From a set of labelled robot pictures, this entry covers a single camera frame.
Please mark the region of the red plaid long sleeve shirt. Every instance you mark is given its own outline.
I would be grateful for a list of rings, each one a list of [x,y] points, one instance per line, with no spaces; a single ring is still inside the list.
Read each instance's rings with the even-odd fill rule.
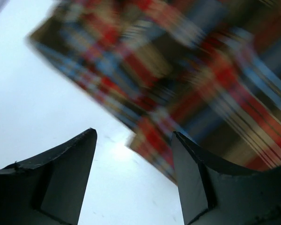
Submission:
[[[171,181],[175,131],[253,170],[281,165],[281,0],[59,0],[30,43]]]

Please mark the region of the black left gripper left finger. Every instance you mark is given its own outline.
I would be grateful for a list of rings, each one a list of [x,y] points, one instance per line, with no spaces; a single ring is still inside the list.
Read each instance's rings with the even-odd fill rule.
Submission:
[[[0,225],[75,225],[79,221],[97,133],[0,169]]]

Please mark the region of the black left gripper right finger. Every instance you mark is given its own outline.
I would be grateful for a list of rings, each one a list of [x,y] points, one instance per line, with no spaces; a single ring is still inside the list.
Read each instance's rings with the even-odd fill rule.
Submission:
[[[179,132],[171,148],[186,225],[281,225],[281,165],[250,170]]]

